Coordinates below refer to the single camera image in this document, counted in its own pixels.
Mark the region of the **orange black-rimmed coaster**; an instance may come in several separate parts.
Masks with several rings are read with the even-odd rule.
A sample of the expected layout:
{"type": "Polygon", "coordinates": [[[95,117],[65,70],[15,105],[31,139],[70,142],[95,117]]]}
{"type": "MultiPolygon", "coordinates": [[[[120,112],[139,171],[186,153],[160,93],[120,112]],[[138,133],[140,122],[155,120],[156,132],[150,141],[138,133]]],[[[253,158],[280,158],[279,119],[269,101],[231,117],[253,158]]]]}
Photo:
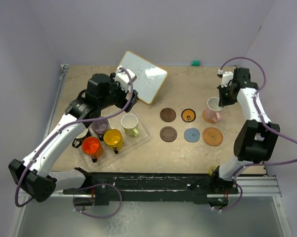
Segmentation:
{"type": "Polygon", "coordinates": [[[184,109],[181,113],[181,118],[184,122],[193,122],[196,119],[196,113],[193,109],[184,109]]]}

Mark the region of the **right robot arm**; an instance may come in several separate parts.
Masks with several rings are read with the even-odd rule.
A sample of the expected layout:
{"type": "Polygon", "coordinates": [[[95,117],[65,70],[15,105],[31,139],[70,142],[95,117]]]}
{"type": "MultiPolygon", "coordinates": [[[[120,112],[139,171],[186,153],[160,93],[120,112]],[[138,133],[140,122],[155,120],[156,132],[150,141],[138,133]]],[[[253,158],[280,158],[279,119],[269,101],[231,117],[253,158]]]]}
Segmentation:
{"type": "Polygon", "coordinates": [[[217,76],[221,78],[219,91],[220,107],[239,103],[245,123],[234,142],[234,156],[224,165],[218,166],[212,174],[210,188],[215,193],[222,193],[227,183],[243,172],[249,164],[261,164],[271,158],[278,135],[268,131],[263,126],[280,131],[278,124],[272,123],[264,109],[257,109],[261,105],[258,84],[251,81],[247,68],[236,68],[233,72],[219,69],[217,76]]]}

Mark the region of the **pink cup white inside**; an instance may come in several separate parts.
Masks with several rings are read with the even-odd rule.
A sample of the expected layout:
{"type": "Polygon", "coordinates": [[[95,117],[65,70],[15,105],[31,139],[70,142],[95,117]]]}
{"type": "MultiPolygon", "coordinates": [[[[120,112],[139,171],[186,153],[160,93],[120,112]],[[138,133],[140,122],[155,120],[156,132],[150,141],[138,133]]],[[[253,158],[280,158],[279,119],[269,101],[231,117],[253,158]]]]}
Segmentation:
{"type": "Polygon", "coordinates": [[[218,97],[211,97],[207,100],[207,107],[204,111],[205,118],[211,122],[218,122],[223,107],[219,105],[218,97]]]}

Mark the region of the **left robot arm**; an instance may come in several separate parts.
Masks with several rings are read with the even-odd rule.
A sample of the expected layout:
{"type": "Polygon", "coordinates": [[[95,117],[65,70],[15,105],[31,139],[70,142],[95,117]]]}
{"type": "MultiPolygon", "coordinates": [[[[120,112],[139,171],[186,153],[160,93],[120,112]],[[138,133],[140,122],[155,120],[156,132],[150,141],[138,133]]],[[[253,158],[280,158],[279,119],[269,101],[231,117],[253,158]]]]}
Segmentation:
{"type": "Polygon", "coordinates": [[[52,172],[51,168],[66,148],[82,134],[92,122],[101,120],[102,110],[116,106],[129,112],[137,102],[137,91],[132,83],[136,75],[130,69],[119,67],[110,75],[94,74],[77,98],[66,108],[64,115],[49,135],[22,160],[13,159],[8,166],[17,185],[15,204],[19,191],[25,191],[31,199],[43,202],[58,190],[76,189],[81,194],[91,190],[92,182],[78,168],[70,171],[52,172]]]}

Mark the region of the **blue round coaster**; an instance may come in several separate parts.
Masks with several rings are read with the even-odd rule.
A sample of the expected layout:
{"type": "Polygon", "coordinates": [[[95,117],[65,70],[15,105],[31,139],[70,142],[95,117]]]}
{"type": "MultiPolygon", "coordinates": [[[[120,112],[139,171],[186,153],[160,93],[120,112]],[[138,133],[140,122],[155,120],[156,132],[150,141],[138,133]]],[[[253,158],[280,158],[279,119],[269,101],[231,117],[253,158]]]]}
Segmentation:
{"type": "Polygon", "coordinates": [[[200,140],[200,132],[196,128],[189,128],[184,131],[184,139],[190,143],[196,143],[200,140]]]}

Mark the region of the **dark brown wooden coaster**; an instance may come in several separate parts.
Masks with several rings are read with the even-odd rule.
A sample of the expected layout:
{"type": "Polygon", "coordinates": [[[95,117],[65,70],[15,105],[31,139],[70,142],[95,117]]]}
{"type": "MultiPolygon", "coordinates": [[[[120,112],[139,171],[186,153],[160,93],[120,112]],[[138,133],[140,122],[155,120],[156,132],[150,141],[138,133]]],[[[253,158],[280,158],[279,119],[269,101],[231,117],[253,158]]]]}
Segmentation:
{"type": "Polygon", "coordinates": [[[163,108],[160,111],[160,118],[165,122],[174,121],[176,118],[176,112],[172,108],[163,108]]]}

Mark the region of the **tan cork coaster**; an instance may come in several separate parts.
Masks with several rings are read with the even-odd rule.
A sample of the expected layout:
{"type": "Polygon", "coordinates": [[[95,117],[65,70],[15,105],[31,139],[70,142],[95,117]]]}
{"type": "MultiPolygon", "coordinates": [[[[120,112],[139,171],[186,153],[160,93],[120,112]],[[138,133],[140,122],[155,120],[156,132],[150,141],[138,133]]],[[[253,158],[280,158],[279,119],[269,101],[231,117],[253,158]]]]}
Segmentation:
{"type": "Polygon", "coordinates": [[[215,120],[213,120],[213,119],[209,119],[209,118],[207,118],[207,117],[206,117],[206,114],[205,114],[205,111],[203,111],[203,113],[202,113],[202,117],[203,117],[203,119],[204,119],[206,122],[208,122],[208,123],[217,123],[217,121],[215,121],[215,120]]]}

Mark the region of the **woven rattan coaster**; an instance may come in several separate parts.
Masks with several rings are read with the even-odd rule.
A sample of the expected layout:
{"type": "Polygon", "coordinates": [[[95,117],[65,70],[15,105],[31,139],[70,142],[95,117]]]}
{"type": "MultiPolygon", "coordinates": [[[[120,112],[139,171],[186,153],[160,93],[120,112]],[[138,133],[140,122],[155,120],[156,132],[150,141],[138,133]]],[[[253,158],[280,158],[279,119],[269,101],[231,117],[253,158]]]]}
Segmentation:
{"type": "Polygon", "coordinates": [[[208,127],[202,132],[203,141],[210,146],[219,146],[223,141],[221,131],[214,127],[208,127]]]}

